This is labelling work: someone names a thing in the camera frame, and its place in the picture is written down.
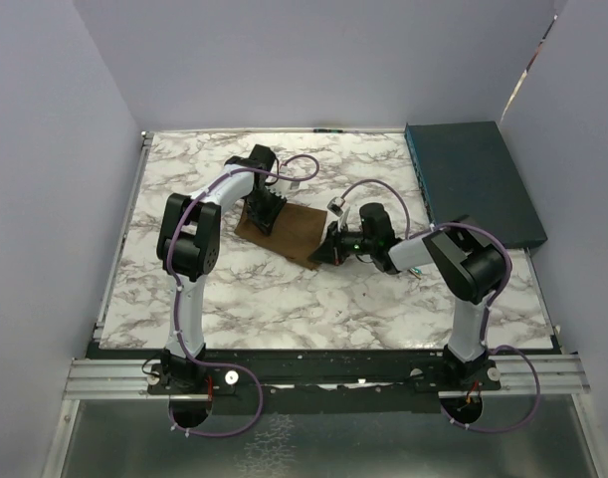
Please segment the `brown cloth napkin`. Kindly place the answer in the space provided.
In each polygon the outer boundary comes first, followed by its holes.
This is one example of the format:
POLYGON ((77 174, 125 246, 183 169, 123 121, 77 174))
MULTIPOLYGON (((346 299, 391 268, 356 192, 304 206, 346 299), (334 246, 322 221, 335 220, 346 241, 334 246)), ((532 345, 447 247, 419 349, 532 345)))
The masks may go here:
POLYGON ((271 234, 265 235, 247 217, 247 207, 244 207, 235 234, 294 264, 315 270, 319 264, 308 257, 321 243, 326 218, 327 212, 324 210, 287 203, 278 215, 271 234))

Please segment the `copper iridescent fork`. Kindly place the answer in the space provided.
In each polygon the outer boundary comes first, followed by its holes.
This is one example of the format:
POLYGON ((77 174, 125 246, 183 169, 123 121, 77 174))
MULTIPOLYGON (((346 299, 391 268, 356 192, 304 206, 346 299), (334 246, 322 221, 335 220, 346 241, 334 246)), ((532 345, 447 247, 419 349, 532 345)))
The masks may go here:
POLYGON ((423 273, 419 268, 411 268, 409 272, 418 279, 421 279, 423 276, 423 273))

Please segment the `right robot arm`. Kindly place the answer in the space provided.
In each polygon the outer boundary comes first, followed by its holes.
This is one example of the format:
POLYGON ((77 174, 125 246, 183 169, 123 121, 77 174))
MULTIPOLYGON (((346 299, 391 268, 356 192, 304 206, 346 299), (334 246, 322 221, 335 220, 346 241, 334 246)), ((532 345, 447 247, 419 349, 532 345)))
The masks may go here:
POLYGON ((486 336, 490 307, 506 287, 512 269, 507 249, 468 216, 406 239, 395 235, 380 203, 361 206, 359 218, 358 231, 349 230, 342 220, 331 222, 308 258, 318 264, 339 266, 350 256, 366 255, 377 270, 387 275, 435 265, 455 297, 442 377, 451 388, 466 388, 489 359, 486 336))

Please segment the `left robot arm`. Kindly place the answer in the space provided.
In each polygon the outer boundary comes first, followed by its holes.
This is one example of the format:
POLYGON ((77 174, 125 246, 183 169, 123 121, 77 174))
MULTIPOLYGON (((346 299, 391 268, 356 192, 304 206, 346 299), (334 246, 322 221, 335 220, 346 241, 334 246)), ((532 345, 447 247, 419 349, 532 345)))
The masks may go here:
POLYGON ((205 349, 203 295, 207 275, 219 257, 222 216, 242 199, 247 219, 261 234, 272 233, 286 204, 267 186, 276 161, 268 147, 257 144, 248 157, 228 159, 210 184, 167 199, 156 254, 173 278, 175 298, 161 372, 183 392, 194 392, 204 383, 205 368, 197 362, 205 349))

